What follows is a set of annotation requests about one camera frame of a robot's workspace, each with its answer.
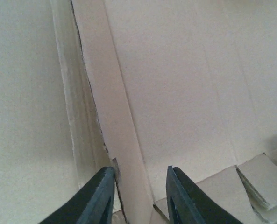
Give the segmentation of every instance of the black plastic part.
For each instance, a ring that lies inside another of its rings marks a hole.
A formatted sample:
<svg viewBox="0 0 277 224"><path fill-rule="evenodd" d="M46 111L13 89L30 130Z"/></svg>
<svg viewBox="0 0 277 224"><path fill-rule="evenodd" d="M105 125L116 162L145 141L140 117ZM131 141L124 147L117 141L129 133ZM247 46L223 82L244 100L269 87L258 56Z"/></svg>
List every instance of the black plastic part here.
<svg viewBox="0 0 277 224"><path fill-rule="evenodd" d="M171 224L242 224L178 167L167 168L166 195Z"/></svg>
<svg viewBox="0 0 277 224"><path fill-rule="evenodd" d="M40 224L111 224L114 169L103 167L61 208Z"/></svg>

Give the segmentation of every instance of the cardboard box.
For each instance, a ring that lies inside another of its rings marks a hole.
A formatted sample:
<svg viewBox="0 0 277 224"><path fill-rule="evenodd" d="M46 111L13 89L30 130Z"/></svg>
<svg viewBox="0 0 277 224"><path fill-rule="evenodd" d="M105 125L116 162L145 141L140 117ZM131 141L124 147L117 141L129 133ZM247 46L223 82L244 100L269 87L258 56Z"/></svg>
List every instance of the cardboard box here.
<svg viewBox="0 0 277 224"><path fill-rule="evenodd" d="M238 200L233 212L260 223L234 166L277 149L277 1L72 0L72 6L77 26L62 34L72 38L64 54L81 49L80 72L117 161L129 223L165 222L153 204L166 197L168 165L220 204L218 188L206 185L221 178L225 205ZM58 27L66 26L59 20Z"/></svg>

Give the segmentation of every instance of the cardboard flap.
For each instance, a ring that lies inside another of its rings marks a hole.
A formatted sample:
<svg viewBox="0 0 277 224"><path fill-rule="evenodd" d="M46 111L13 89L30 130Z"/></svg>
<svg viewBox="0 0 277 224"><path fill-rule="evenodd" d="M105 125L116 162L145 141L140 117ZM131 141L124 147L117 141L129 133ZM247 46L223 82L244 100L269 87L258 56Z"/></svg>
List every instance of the cardboard flap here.
<svg viewBox="0 0 277 224"><path fill-rule="evenodd" d="M273 209L267 211L262 207L254 198L249 197L250 203L253 206L257 215L266 223L276 223L277 222L277 206Z"/></svg>
<svg viewBox="0 0 277 224"><path fill-rule="evenodd" d="M247 197L245 188L235 167L222 170L197 185L220 207L246 224L261 224ZM156 202L156 206L168 217L166 198Z"/></svg>
<svg viewBox="0 0 277 224"><path fill-rule="evenodd" d="M116 158L126 218L146 224L152 194L103 1L73 0L82 56L109 157Z"/></svg>
<svg viewBox="0 0 277 224"><path fill-rule="evenodd" d="M70 1L51 0L58 57L79 187L110 159L104 148L96 106L82 58L80 38ZM115 186L114 212L121 209Z"/></svg>
<svg viewBox="0 0 277 224"><path fill-rule="evenodd" d="M259 155L238 166L246 190L270 210L277 206L277 166L265 155Z"/></svg>

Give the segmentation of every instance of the cardboard wall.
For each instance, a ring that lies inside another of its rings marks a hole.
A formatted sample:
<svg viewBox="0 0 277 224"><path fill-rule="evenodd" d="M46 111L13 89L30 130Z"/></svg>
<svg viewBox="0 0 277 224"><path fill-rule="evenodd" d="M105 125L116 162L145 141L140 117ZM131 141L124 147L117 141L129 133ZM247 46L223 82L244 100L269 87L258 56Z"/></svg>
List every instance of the cardboard wall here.
<svg viewBox="0 0 277 224"><path fill-rule="evenodd" d="M154 200L277 148L277 0L105 0Z"/></svg>
<svg viewBox="0 0 277 224"><path fill-rule="evenodd" d="M38 223L77 190L50 1L0 1L0 223Z"/></svg>
<svg viewBox="0 0 277 224"><path fill-rule="evenodd" d="M70 0L51 0L54 30L70 125L79 187L102 167L110 166ZM121 210L115 188L114 210Z"/></svg>
<svg viewBox="0 0 277 224"><path fill-rule="evenodd" d="M147 224L153 199L103 1L72 3L104 142L118 163L126 216L132 224Z"/></svg>

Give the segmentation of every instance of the cardboard piece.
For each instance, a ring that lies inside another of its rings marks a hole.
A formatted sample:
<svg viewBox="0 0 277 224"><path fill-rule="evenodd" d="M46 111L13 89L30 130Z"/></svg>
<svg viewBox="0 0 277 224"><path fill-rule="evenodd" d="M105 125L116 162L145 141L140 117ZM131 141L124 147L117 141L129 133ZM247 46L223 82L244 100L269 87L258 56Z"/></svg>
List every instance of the cardboard piece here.
<svg viewBox="0 0 277 224"><path fill-rule="evenodd" d="M0 1L0 224L39 223L78 191L50 1Z"/></svg>
<svg viewBox="0 0 277 224"><path fill-rule="evenodd" d="M277 206L277 166L265 155L238 166L246 190L266 210Z"/></svg>
<svg viewBox="0 0 277 224"><path fill-rule="evenodd" d="M79 188L104 166L109 156L98 123L96 106L82 58L80 39L70 1L51 0L57 51ZM115 187L114 212L121 210Z"/></svg>
<svg viewBox="0 0 277 224"><path fill-rule="evenodd" d="M72 3L130 223L150 222L168 165L199 182L277 148L277 2Z"/></svg>
<svg viewBox="0 0 277 224"><path fill-rule="evenodd" d="M229 167L218 174L198 182L197 185L220 207L245 224L261 224L253 212L245 188L236 172ZM166 198L156 202L157 207L168 217Z"/></svg>
<svg viewBox="0 0 277 224"><path fill-rule="evenodd" d="M249 195L249 200L251 205L253 206L257 215L265 222L275 224L277 223L277 206L273 209L266 210L263 206L261 206L256 199L254 199L251 195Z"/></svg>
<svg viewBox="0 0 277 224"><path fill-rule="evenodd" d="M152 210L152 216L149 224L168 224L168 222L163 219L155 209Z"/></svg>

